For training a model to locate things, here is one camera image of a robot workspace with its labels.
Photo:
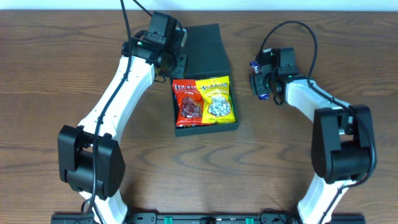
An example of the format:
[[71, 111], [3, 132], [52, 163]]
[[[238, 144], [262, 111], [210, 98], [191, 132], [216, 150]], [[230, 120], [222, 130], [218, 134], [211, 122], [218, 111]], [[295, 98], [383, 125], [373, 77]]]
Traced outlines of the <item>purple Dairy Milk bar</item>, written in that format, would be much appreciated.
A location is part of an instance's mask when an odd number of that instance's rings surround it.
[[262, 66], [257, 61], [252, 61], [250, 66], [253, 74], [250, 76], [253, 95], [258, 96], [260, 100], [269, 99], [269, 88], [267, 86], [267, 75], [263, 74]]

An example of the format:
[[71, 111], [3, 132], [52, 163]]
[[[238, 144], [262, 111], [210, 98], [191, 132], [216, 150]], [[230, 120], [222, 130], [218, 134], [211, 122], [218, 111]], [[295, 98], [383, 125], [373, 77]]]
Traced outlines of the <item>black gift box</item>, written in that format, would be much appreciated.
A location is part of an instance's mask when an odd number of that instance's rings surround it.
[[176, 127], [176, 137], [236, 130], [239, 127], [238, 104], [232, 82], [231, 65], [221, 40], [220, 27], [218, 24], [208, 24], [190, 26], [186, 30], [187, 40], [185, 45], [180, 48], [180, 53], [185, 55], [187, 61], [184, 78], [201, 80], [228, 76], [231, 81], [229, 90], [236, 121], [212, 124], [211, 126]]

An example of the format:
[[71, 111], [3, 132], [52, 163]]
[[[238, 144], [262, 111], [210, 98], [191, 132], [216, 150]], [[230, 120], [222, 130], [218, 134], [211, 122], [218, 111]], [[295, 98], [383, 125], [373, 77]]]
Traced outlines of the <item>red Maltesers bag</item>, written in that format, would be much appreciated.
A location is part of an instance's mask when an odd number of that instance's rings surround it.
[[172, 89], [178, 104], [176, 127], [202, 125], [203, 98], [195, 80], [176, 79]]

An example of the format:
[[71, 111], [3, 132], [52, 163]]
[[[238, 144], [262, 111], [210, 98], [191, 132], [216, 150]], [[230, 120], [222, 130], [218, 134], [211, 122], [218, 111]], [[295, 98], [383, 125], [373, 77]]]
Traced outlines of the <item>yellow nuts snack bag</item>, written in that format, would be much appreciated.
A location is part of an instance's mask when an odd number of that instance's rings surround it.
[[202, 123], [235, 123], [229, 76], [201, 79], [196, 87], [203, 98]]

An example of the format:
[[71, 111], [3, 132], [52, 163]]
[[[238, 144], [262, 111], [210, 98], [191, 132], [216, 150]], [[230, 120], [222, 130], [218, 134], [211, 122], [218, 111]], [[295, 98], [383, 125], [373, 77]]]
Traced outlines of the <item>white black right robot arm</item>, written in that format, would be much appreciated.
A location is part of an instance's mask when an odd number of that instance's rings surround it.
[[330, 223], [338, 202], [366, 181], [376, 165], [373, 122], [365, 105], [334, 98], [298, 72], [292, 48], [261, 50], [250, 63], [254, 95], [274, 95], [277, 105], [297, 108], [312, 123], [315, 175], [289, 223]]

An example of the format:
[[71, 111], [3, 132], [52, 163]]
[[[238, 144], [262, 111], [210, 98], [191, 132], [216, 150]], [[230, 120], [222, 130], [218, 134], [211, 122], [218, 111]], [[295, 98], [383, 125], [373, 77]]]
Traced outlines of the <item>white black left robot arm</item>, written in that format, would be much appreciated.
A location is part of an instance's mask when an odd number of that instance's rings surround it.
[[126, 164], [121, 136], [142, 94], [156, 76], [184, 73], [180, 54], [187, 31], [174, 17], [153, 12], [149, 28], [123, 43], [118, 69], [95, 107], [57, 137], [60, 179], [84, 197], [79, 215], [52, 215], [52, 223], [132, 223], [120, 186]]

